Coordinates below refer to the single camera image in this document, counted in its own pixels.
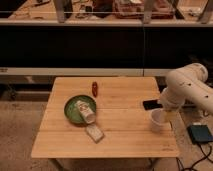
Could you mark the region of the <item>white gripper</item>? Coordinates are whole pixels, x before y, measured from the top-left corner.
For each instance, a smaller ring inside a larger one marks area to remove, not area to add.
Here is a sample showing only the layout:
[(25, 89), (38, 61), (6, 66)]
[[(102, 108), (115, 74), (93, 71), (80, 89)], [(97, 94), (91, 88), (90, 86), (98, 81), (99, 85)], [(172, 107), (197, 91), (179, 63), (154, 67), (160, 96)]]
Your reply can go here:
[(178, 109), (178, 104), (175, 101), (168, 100), (168, 99), (161, 99), (161, 105), (164, 108), (164, 122), (170, 122), (174, 116), (175, 110)]

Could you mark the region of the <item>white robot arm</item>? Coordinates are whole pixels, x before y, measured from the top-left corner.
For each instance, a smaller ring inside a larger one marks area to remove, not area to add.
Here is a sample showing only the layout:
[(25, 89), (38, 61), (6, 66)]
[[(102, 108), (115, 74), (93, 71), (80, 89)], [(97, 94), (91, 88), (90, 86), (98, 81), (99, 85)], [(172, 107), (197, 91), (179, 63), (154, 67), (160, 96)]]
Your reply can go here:
[(208, 71), (200, 63), (192, 63), (167, 73), (166, 87), (158, 100), (163, 106), (166, 121), (175, 116), (186, 100), (213, 115), (213, 88), (205, 84), (207, 78)]

